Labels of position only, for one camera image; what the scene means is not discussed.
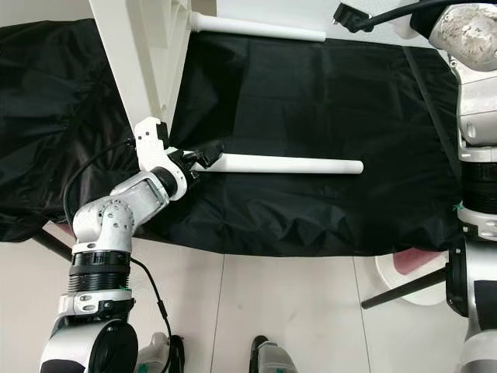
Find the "white plastic rod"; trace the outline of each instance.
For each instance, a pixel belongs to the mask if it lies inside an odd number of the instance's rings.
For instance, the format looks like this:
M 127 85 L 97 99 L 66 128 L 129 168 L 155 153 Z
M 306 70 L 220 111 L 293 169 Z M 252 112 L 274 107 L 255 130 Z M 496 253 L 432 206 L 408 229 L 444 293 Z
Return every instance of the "white plastic rod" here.
M 363 171 L 361 161 L 267 157 L 264 155 L 223 154 L 209 169 L 195 164 L 196 171 L 207 173 L 348 173 Z
M 217 33 L 240 33 L 256 37 L 279 37 L 306 41 L 325 41 L 326 32 L 298 29 L 294 27 L 268 25 L 266 23 L 241 21 L 239 19 L 205 16 L 192 12 L 192 31 L 214 31 Z

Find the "black cloth cover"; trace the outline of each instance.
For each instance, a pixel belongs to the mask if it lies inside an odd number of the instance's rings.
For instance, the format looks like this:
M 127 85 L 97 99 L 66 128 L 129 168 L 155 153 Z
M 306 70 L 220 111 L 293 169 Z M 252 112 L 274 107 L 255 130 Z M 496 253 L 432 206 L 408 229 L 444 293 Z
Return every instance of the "black cloth cover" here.
M 93 21 L 0 29 L 0 239 L 62 221 L 70 175 L 129 137 Z M 359 176 L 203 174 L 139 235 L 218 253 L 380 255 L 460 238 L 457 83 L 433 50 L 193 34 L 172 145 L 360 159 Z M 76 183 L 73 204 L 137 171 L 117 149 Z

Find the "wire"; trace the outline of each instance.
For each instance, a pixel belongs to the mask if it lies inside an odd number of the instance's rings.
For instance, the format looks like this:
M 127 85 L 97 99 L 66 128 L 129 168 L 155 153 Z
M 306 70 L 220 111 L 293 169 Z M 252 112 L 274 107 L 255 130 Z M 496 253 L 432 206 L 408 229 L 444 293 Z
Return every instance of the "wire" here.
M 424 2 L 415 2 L 414 4 L 409 4 L 401 6 L 396 9 L 392 9 L 389 12 L 381 13 L 377 16 L 371 17 L 364 21 L 358 22 L 355 28 L 359 30 L 364 30 L 368 27 L 376 26 L 381 23 L 392 21 L 403 16 L 407 16 L 419 10 L 431 8 L 433 6 L 449 6 L 456 4 L 473 4 L 473 3 L 484 3 L 484 4 L 497 4 L 497 0 L 425 0 Z
M 75 181 L 77 178 L 80 177 L 80 175 L 88 168 L 90 167 L 91 164 L 94 163 L 98 158 L 100 158 L 102 155 L 105 155 L 107 152 L 110 152 L 111 150 L 115 148 L 119 148 L 120 146 L 123 145 L 134 145 L 134 139 L 133 138 L 127 138 L 124 141 L 118 142 L 116 144 L 112 144 L 106 148 L 104 148 L 101 152 L 97 153 L 93 157 L 91 157 L 88 161 L 86 161 L 83 166 L 81 166 L 78 171 L 76 171 L 69 181 L 65 184 L 64 188 L 64 196 L 63 196 L 63 202 L 64 202 L 64 213 L 65 217 L 68 220 L 68 224 L 72 229 L 72 220 L 74 218 L 74 215 L 72 214 L 72 211 L 69 207 L 69 193 L 71 192 L 71 188 L 74 185 Z
M 139 262 L 138 260 L 136 260 L 134 258 L 131 258 L 131 262 L 133 262 L 133 263 L 137 264 L 138 266 L 140 266 L 141 269 L 144 270 L 145 273 L 147 274 L 148 280 L 150 281 L 152 287 L 154 288 L 155 297 L 157 298 L 158 310 L 160 311 L 161 316 L 162 316 L 162 318 L 165 321 L 165 326 L 168 329 L 169 340 L 171 340 L 172 333 L 171 333 L 171 326 L 169 325 L 169 321 L 168 321 L 168 313 L 166 312 L 165 306 L 164 306 L 164 302 L 162 301 L 161 296 L 158 293 L 157 286 L 155 285 L 154 278 L 152 277 L 152 275 L 151 275 L 150 271 L 148 270 L 147 266 L 145 266 L 142 262 Z M 168 370 L 168 368 L 169 368 L 169 365 L 171 364 L 171 349 L 172 349 L 172 347 L 169 346 L 168 360 L 165 362 L 165 366 L 162 369 L 162 373 L 166 373 L 167 370 Z

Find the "cable connector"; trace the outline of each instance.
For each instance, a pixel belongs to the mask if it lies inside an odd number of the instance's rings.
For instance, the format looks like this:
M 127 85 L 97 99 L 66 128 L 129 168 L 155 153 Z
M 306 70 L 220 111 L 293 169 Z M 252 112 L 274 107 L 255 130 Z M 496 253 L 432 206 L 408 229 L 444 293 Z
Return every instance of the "cable connector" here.
M 373 26 L 368 26 L 366 28 L 361 27 L 361 23 L 368 20 L 369 18 L 369 14 L 361 12 L 360 10 L 355 9 L 352 6 L 340 3 L 339 7 L 336 9 L 335 15 L 333 16 L 333 23 L 340 23 L 351 33 L 356 33 L 359 30 L 370 33 L 371 31 L 373 31 Z

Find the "black table leg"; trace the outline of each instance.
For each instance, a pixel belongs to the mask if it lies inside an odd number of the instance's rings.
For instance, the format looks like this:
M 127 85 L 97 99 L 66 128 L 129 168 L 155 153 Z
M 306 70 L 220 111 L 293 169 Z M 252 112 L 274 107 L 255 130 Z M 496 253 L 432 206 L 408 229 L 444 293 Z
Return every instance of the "black table leg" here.
M 393 301 L 394 299 L 403 297 L 404 295 L 414 293 L 416 291 L 429 288 L 430 286 L 439 284 L 440 282 L 444 282 L 447 278 L 447 269 L 446 267 L 440 268 L 431 274 L 427 274 L 426 276 L 420 277 L 414 281 L 408 282 L 407 284 L 403 284 L 398 288 L 391 289 L 389 291 L 384 292 L 383 294 L 377 295 L 376 297 L 372 297 L 371 299 L 367 299 L 362 302 L 360 305 L 363 309 L 370 309 L 376 305 L 381 305 L 383 303 Z
M 39 230 L 38 233 L 33 236 L 33 239 L 57 255 L 62 256 L 64 259 L 70 262 L 72 261 L 72 249 L 53 237 L 47 231 L 43 229 Z

